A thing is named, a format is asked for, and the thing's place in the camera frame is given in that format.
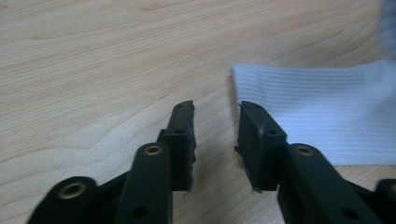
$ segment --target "cloth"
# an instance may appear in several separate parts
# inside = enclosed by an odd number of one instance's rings
[[[264,107],[288,142],[318,148],[334,165],[396,164],[396,62],[350,68],[234,64],[242,101]]]

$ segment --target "striped cloth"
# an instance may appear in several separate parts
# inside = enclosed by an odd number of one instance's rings
[[[263,106],[289,143],[332,164],[396,164],[396,63],[350,68],[233,65],[237,102]]]

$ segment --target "wood grain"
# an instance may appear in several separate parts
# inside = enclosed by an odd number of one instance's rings
[[[0,222],[57,182],[128,170],[173,105],[194,100],[193,192],[174,223],[283,223],[233,152],[232,63],[350,66],[382,57],[373,0],[0,0]],[[394,166],[338,167],[372,189]]]

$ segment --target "folded cloth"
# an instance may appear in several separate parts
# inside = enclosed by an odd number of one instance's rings
[[[396,164],[396,62],[350,68],[233,65],[238,104],[264,107],[289,143],[334,165]]]

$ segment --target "table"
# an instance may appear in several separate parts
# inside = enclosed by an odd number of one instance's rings
[[[69,176],[98,184],[156,140],[173,105],[196,106],[192,193],[174,223],[283,223],[233,152],[232,63],[350,66],[384,55],[379,1],[0,0],[0,221],[24,223]],[[372,189],[395,166],[339,166]]]

